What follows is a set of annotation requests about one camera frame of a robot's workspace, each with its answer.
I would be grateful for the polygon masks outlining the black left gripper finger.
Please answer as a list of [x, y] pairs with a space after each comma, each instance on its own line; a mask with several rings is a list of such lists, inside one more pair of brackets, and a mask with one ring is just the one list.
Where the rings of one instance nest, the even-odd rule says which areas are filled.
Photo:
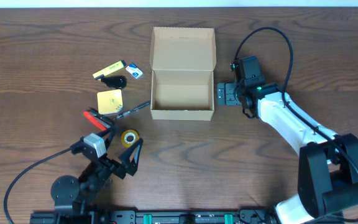
[[125, 172], [131, 176], [134, 176], [138, 170], [143, 142], [143, 139], [140, 138], [119, 156], [119, 160], [121, 161], [121, 165]]
[[106, 135], [107, 138], [104, 140], [104, 145], [105, 145], [105, 148], [106, 150], [108, 150], [110, 144], [111, 144], [111, 141], [113, 140], [114, 136], [116, 134], [116, 129], [115, 128], [108, 128], [104, 131], [101, 131], [99, 132], [97, 135], [101, 138], [105, 137]]

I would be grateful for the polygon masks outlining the red black stapler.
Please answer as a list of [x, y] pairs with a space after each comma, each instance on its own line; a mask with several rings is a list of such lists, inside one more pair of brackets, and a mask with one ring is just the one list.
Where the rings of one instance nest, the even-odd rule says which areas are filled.
[[114, 126], [114, 121], [104, 115], [99, 114], [98, 110], [88, 108], [83, 112], [83, 116], [101, 131], [105, 131]]

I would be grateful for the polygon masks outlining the yellow sticky note pad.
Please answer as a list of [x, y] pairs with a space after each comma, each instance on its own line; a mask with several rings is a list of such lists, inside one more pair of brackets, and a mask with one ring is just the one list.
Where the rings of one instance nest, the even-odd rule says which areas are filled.
[[109, 90], [97, 93], [99, 114], [115, 114], [123, 109], [122, 90]]

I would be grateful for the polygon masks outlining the brown cardboard box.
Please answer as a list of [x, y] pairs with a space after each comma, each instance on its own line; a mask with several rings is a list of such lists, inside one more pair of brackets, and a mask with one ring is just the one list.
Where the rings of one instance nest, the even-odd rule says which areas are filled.
[[150, 66], [154, 120], [211, 120], [216, 66], [213, 28], [154, 27]]

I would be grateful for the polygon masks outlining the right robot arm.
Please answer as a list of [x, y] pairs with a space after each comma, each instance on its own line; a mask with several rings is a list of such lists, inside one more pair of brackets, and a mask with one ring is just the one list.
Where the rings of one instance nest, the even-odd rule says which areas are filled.
[[270, 223], [339, 221], [358, 206], [358, 139], [325, 128], [292, 102], [276, 83], [267, 84], [257, 57], [235, 59], [232, 83], [218, 84], [220, 105], [242, 106], [250, 119], [273, 127], [299, 156], [297, 194], [274, 206]]

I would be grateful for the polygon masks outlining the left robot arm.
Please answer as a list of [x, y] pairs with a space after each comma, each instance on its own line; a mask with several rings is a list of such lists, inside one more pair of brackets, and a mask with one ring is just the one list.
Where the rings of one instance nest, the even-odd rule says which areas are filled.
[[56, 212], [68, 216], [84, 215], [111, 175], [124, 179], [127, 174], [133, 176], [137, 172], [143, 139], [127, 148], [117, 162], [107, 155], [112, 137], [114, 132], [107, 129], [82, 137], [70, 146], [72, 154], [84, 155], [90, 164], [78, 178], [64, 175], [52, 184], [51, 196]]

